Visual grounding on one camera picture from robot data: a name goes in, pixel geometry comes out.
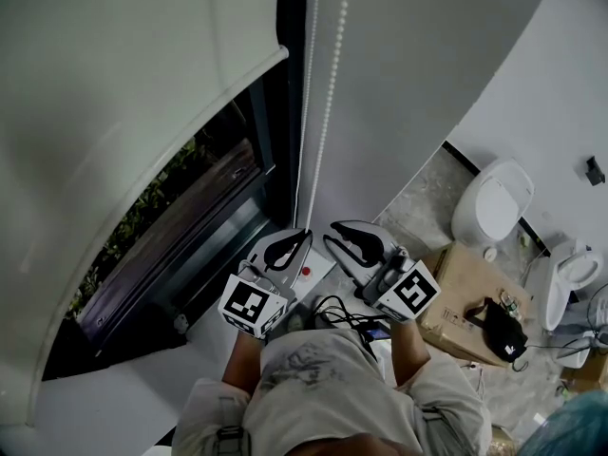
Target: green foliage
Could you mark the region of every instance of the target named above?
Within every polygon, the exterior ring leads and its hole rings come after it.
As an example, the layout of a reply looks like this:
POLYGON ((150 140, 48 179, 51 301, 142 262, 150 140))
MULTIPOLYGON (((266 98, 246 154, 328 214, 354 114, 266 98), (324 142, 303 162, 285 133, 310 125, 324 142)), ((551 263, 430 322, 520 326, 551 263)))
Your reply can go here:
POLYGON ((66 318, 76 318, 111 271, 145 231, 191 184, 217 161, 202 129, 180 149, 126 212, 81 282, 66 318))

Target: black wall trim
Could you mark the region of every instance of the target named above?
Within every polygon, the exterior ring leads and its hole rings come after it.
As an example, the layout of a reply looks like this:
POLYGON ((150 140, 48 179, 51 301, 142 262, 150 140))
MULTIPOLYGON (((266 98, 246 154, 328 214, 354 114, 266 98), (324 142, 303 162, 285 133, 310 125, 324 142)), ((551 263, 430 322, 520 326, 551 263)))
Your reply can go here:
POLYGON ((277 175, 272 186, 285 197, 272 220, 279 226, 292 221, 299 164, 302 88, 306 46, 306 0, 276 0, 276 37, 289 58, 264 75, 273 158, 277 175))
MULTIPOLYGON (((449 152, 452 157, 454 157, 454 159, 456 159, 459 163, 461 163, 466 170, 468 170, 471 174, 474 174, 475 176, 477 176, 480 172, 479 167, 477 167, 477 165, 475 165, 473 162, 471 162, 469 159, 467 159, 465 157, 465 155, 458 150, 456 147, 454 147, 454 145, 452 145, 450 142, 445 141, 442 145, 442 147, 449 152)), ((536 243, 536 246, 539 248, 539 250, 541 250, 541 252, 543 252, 543 254, 546 257, 549 257, 551 255, 551 252, 549 252, 549 249, 547 248, 547 246, 544 244, 544 242, 541 240, 541 238, 537 235, 537 233, 534 231, 534 229, 532 228, 532 226, 530 226, 530 223, 528 223, 525 219, 521 218, 519 221, 519 224, 521 225, 521 227, 523 228, 523 230, 532 238, 532 241, 534 241, 534 243, 536 243)))

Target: blind cord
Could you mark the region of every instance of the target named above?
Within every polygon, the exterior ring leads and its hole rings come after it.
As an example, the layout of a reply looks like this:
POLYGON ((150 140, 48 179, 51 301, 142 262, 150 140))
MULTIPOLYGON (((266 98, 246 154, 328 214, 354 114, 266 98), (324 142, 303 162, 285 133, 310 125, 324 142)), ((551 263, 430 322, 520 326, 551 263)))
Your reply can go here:
POLYGON ((313 23, 311 26, 311 47, 308 53, 308 64, 304 76, 304 101, 302 103, 302 129, 300 132, 300 154, 297 163, 297 186, 295 187, 294 228, 297 224, 297 204, 300 192, 300 181, 302 177, 302 157, 304 155, 304 138, 306 137, 306 123, 308 121, 308 103, 311 96, 311 75, 313 69, 314 43, 316 41, 316 23, 319 17, 319 0, 313 3, 313 23))
MULTIPOLYGON (((313 31, 314 38, 316 37, 316 20, 314 14, 316 13, 316 18, 318 18, 318 0, 314 0, 316 7, 313 8, 313 31)), ((316 162, 314 165, 314 175, 313 175, 313 188, 311 190, 311 200, 308 207, 308 214, 306 217, 306 231, 308 231, 311 227, 311 217, 313 216, 313 208, 314 208, 314 198, 316 196, 316 187, 319 182, 319 175, 321 172, 321 163, 323 160, 323 152, 325 151, 325 141, 327 139, 327 133, 330 124, 330 115, 332 113, 332 103, 333 103, 333 91, 335 90, 335 82, 338 74, 338 67, 340 64, 340 54, 342 48, 342 40, 344 37, 344 30, 346 27, 346 17, 348 15, 349 8, 349 0, 341 0, 340 1, 340 17, 338 18, 338 28, 335 34, 335 41, 333 44, 333 58, 332 58, 332 70, 330 71, 330 81, 328 83, 327 89, 327 97, 325 101, 325 111, 323 114, 323 124, 321 125, 321 136, 319 138, 319 148, 316 154, 316 162)), ((303 125, 306 125, 308 121, 308 104, 309 104, 309 96, 310 96, 310 80, 312 75, 312 56, 314 54, 314 40, 311 42, 311 52, 309 55, 309 68, 306 76, 306 88, 305 88, 305 108, 304 114, 305 118, 302 121, 303 125)), ((304 145, 304 135, 305 135, 305 127, 302 128, 301 134, 301 143, 300 143, 300 165, 298 166, 298 178, 297 178, 297 187, 296 194, 299 191, 299 184, 301 180, 301 164, 302 164, 302 147, 304 145)), ((296 208, 294 209, 294 221, 297 220, 297 198, 296 198, 296 208)))

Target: tile floor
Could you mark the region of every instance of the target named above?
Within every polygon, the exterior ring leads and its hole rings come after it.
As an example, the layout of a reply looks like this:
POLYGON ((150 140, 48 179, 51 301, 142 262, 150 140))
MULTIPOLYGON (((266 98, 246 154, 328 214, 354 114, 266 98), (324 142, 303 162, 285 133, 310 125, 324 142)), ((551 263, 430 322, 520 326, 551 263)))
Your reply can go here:
MULTIPOLYGON (((451 156, 440 149, 416 178, 380 215, 377 222, 384 226, 414 258, 450 243, 451 217, 458 199, 472 181, 473 175, 451 156)), ((522 247, 518 225, 497 244, 495 263, 514 281, 522 283, 530 262, 540 254, 534 244, 522 247)), ((363 313, 369 308, 352 297, 352 281, 338 268, 313 289, 323 295, 338 294, 352 312, 363 313)), ((534 321, 526 321, 524 329, 529 343, 544 346, 542 330, 534 321)), ((518 360, 520 367, 528 362, 525 371, 483 367, 463 368, 471 385, 483 396, 494 424, 504 427, 518 442, 522 442, 538 427, 534 421, 538 413, 547 417, 563 404, 556 395, 561 385, 561 368, 552 360, 549 350, 528 349, 518 360)))

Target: black and white marker cube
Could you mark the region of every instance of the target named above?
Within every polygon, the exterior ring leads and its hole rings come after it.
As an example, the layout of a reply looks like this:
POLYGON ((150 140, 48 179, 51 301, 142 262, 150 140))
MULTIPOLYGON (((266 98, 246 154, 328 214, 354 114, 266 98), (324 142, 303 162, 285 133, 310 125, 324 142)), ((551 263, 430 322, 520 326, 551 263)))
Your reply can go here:
POLYGON ((287 308, 287 299, 260 289, 236 275, 230 275, 219 300, 218 310, 226 322, 241 331, 263 337, 287 308))
POLYGON ((441 293, 422 260, 405 272, 373 307, 401 323, 415 319, 441 293))

